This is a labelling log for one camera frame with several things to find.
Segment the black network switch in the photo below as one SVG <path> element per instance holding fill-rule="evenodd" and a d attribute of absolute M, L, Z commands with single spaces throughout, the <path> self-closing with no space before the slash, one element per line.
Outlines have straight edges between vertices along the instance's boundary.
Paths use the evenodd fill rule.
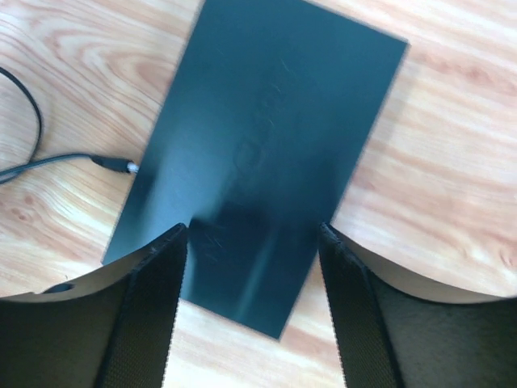
<path fill-rule="evenodd" d="M 206 1 L 103 262 L 181 222 L 182 297 L 279 338 L 407 49 L 306 1 Z"/>

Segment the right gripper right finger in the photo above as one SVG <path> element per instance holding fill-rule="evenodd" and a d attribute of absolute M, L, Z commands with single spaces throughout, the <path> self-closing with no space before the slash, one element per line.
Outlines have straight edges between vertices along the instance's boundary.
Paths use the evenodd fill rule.
<path fill-rule="evenodd" d="M 346 386 L 515 386 L 514 297 L 419 275 L 327 224 L 318 254 Z"/>

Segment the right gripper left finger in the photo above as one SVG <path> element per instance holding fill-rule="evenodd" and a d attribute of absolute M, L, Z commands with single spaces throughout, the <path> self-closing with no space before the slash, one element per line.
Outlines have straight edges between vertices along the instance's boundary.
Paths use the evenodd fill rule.
<path fill-rule="evenodd" d="M 4 387 L 159 387 L 187 258 L 187 229 L 43 293 L 1 300 Z"/>

